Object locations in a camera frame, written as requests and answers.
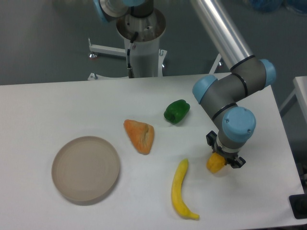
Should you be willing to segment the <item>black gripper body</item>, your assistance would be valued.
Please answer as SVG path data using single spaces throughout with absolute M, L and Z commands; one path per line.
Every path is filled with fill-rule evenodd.
M 223 156 L 226 159 L 235 159 L 238 156 L 238 153 L 241 150 L 240 148 L 229 148 L 225 146 L 218 138 L 216 139 L 216 142 L 214 144 L 215 152 L 219 155 Z

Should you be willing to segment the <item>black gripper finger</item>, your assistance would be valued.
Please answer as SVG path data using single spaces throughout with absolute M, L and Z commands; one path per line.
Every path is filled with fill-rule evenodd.
M 246 161 L 238 155 L 225 156 L 226 164 L 229 164 L 233 169 L 241 168 Z
M 212 130 L 206 135 L 207 144 L 212 148 L 212 153 L 216 152 L 215 143 L 216 143 L 217 134 Z

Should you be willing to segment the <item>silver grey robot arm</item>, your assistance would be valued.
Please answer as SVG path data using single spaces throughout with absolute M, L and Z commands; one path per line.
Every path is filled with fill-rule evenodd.
M 240 168 L 245 160 L 239 151 L 252 136 L 256 119 L 237 102 L 274 83 L 276 70 L 265 59 L 257 59 L 218 0 L 194 0 L 192 6 L 205 30 L 230 69 L 221 80 L 207 75 L 198 80 L 192 92 L 213 121 L 218 132 L 209 132 L 207 143 L 225 159 Z M 151 0 L 95 0 L 102 21 L 116 21 L 125 43 L 124 57 L 129 78 L 157 77 L 162 66 L 159 39 L 166 21 Z

